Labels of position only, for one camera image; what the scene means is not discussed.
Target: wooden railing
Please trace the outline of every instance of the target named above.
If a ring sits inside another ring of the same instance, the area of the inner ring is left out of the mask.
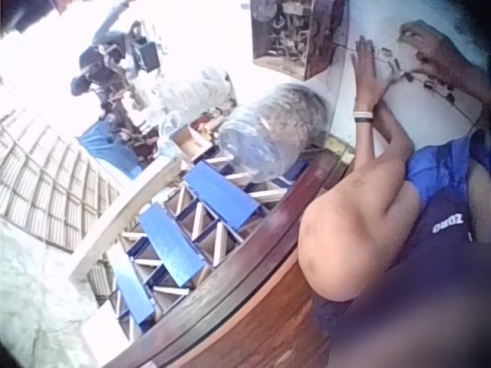
[[[97,255],[105,250],[106,240],[122,232],[141,206],[158,192],[157,183],[161,185],[174,169],[174,163],[170,165],[172,169],[161,166],[160,169],[165,172],[159,174],[154,171],[146,179],[142,178],[139,184],[135,183],[129,192],[131,195],[121,196],[124,202],[122,199],[117,210],[101,217],[97,232],[90,238],[87,236],[89,239],[80,247],[83,251],[74,257],[70,266],[73,276],[78,278],[86,273]],[[328,151],[319,153],[243,246],[237,248],[193,293],[106,367],[137,367],[150,361],[157,366],[168,366],[179,359],[186,360],[186,354],[206,341],[213,331],[233,316],[292,254],[304,209],[321,188],[334,186],[345,170],[346,165],[339,156]],[[157,176],[159,180],[150,180],[150,177]],[[104,241],[98,240],[96,235],[101,235]]]

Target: clutter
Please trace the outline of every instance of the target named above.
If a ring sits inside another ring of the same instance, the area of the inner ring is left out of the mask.
[[[251,0],[255,64],[300,80],[331,64],[344,0]]]
[[[327,125],[325,102],[298,84],[277,86],[260,100],[237,107],[219,130],[222,151],[252,182],[284,174]]]

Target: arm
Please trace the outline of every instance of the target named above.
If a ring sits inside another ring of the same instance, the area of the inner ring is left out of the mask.
[[[126,11],[130,7],[130,1],[131,0],[125,0],[124,2],[121,2],[119,5],[111,9],[109,15],[106,17],[99,29],[95,32],[94,37],[92,38],[92,44],[98,44],[101,42],[101,38],[109,32],[110,28],[119,19],[120,15],[123,14],[124,11]]]

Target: person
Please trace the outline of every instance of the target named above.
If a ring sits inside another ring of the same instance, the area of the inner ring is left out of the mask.
[[[114,7],[103,24],[96,31],[91,46],[79,57],[81,73],[71,82],[71,94],[80,96],[91,90],[96,84],[102,101],[107,95],[118,92],[127,86],[125,73],[119,63],[126,58],[128,34],[121,31],[110,31],[118,18],[125,12],[130,2],[125,0]]]
[[[481,121],[489,127],[484,71],[424,21],[402,25],[400,41],[416,48],[416,73],[479,99]],[[382,100],[393,80],[377,81],[372,41],[362,36],[356,49],[354,170],[307,207],[298,240],[299,264],[319,295],[315,315],[334,338],[353,300],[387,270],[436,245],[491,241],[489,131],[413,154],[409,136]],[[379,157],[373,129],[389,143]]]

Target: blue shorts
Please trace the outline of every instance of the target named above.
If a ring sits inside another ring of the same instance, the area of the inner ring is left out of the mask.
[[[467,202],[467,171],[469,159],[491,173],[491,148],[486,146],[486,134],[478,130],[472,136],[452,140],[442,146],[419,149],[407,164],[406,179],[413,183],[423,207],[443,188]]]

